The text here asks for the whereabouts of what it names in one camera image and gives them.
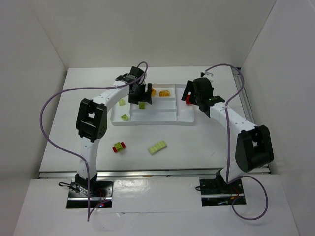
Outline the light green square lego brick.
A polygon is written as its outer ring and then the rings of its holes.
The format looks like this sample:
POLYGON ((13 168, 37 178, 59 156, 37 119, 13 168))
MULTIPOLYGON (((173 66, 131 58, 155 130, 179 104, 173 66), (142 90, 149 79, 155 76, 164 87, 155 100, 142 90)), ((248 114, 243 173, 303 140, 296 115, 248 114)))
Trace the light green square lego brick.
POLYGON ((121 100, 119 100, 118 104, 119 104, 119 106, 121 107, 121 106, 125 106, 125 105, 126 105, 126 102, 125 102, 124 99, 121 99, 121 100))

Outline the red yellow green lego stack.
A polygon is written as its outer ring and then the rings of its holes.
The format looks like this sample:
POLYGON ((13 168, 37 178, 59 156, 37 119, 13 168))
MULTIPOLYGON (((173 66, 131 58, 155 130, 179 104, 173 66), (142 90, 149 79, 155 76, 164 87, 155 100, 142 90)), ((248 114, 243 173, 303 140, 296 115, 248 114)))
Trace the red yellow green lego stack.
POLYGON ((186 97, 186 105, 191 105, 191 102, 190 102, 190 94, 187 95, 187 97, 186 97))

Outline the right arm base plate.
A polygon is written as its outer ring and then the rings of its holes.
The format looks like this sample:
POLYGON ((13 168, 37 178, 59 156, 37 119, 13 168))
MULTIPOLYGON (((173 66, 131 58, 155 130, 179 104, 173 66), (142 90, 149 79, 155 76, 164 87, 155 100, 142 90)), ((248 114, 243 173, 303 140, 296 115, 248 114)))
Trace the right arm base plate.
POLYGON ((232 205, 234 200, 236 205, 245 205, 246 198, 241 180, 237 180, 227 189, 221 191, 217 188, 214 179, 200 179, 199 186, 195 187, 201 194, 203 207, 232 205))

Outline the small light green lego brick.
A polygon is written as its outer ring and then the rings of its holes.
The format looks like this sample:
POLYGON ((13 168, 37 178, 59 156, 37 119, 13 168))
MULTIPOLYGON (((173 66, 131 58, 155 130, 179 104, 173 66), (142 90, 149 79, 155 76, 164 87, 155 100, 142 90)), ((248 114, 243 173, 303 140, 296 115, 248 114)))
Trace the small light green lego brick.
POLYGON ((129 116, 127 114, 123 114, 121 116, 122 121, 129 121, 129 116))

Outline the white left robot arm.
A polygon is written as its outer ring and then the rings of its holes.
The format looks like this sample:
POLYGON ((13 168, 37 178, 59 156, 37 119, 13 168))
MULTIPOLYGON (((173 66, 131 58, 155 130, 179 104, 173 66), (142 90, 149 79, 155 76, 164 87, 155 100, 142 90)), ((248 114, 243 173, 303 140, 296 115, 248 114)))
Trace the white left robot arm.
POLYGON ((107 113, 122 98, 133 104, 152 102, 151 84, 145 84, 146 70, 133 66, 129 73, 118 76, 111 88, 93 98, 83 99, 79 106, 76 129, 81 138, 80 156, 75 183, 90 192, 97 189, 96 159, 100 139, 107 130, 107 113))

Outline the yellow lego brick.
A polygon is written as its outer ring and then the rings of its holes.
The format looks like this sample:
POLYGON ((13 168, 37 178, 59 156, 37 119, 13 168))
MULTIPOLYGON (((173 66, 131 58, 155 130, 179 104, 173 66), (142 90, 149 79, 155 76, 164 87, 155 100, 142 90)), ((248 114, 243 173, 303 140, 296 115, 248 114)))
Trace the yellow lego brick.
POLYGON ((152 88, 152 91, 151 91, 152 97, 154 97, 156 95, 156 93, 157 93, 157 91, 154 88, 152 88))

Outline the orange printed lego brick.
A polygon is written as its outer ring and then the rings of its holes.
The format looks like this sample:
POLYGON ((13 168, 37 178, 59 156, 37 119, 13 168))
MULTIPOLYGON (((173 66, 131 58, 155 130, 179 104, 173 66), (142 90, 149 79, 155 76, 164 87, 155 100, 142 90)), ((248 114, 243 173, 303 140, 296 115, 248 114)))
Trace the orange printed lego brick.
POLYGON ((170 91, 161 90, 158 95, 159 95, 159 97, 170 97, 170 91))

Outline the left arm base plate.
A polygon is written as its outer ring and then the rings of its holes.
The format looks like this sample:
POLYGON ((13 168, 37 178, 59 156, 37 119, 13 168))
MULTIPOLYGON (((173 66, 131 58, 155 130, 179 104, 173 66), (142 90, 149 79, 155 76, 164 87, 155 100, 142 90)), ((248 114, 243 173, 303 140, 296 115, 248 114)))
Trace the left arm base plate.
MULTIPOLYGON (((88 208, 88 193, 83 187, 75 184, 72 180, 65 184, 69 188, 66 208, 84 209, 88 208)), ((98 181, 95 190, 90 193, 91 208, 111 208, 113 195, 113 181, 98 181)))

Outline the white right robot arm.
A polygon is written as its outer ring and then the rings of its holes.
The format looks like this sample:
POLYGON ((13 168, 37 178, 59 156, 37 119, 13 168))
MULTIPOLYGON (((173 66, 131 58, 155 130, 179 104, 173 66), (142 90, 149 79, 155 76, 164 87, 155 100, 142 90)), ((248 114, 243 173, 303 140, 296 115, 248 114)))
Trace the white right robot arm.
POLYGON ((214 96, 213 91, 208 78, 197 78, 187 81, 182 100, 198 106, 227 130, 228 161, 215 178, 216 189, 227 192, 232 183, 246 173, 271 163, 274 152, 269 129, 243 118, 226 105, 223 98, 214 96))

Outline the lime green lego brick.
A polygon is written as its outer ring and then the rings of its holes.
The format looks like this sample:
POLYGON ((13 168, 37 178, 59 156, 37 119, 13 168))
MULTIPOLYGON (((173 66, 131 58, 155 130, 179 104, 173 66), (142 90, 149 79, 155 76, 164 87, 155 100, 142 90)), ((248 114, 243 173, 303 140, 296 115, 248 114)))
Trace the lime green lego brick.
POLYGON ((141 109, 141 110, 146 109, 146 103, 145 102, 139 102, 139 109, 141 109))

